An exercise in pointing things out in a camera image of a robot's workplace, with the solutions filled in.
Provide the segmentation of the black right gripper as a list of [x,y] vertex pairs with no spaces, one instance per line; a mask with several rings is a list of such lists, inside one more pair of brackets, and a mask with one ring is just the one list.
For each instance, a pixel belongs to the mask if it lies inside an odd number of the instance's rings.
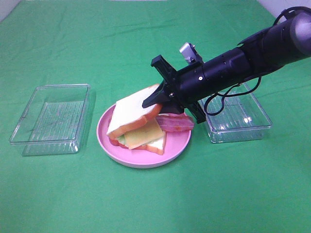
[[143,101],[142,107],[162,104],[161,114],[182,114],[185,109],[188,109],[198,124],[205,122],[206,115],[198,103],[198,100],[202,98],[201,84],[205,80],[202,63],[194,62],[181,70],[176,70],[159,55],[152,59],[151,66],[159,72],[163,81]]

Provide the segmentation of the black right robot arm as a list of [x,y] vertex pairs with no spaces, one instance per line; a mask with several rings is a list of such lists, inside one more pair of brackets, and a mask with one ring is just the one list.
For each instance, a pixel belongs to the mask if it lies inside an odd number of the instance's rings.
[[190,43],[180,48],[188,63],[181,70],[175,70],[162,56],[155,57],[151,65],[163,77],[163,82],[143,101],[142,107],[161,104],[162,113],[174,114],[189,109],[197,122],[202,123],[209,112],[199,100],[211,102],[216,96],[227,98],[233,87],[251,79],[261,79],[286,64],[310,57],[310,8],[291,7],[283,10],[280,16],[285,18],[283,22],[276,19],[271,27],[207,62]]

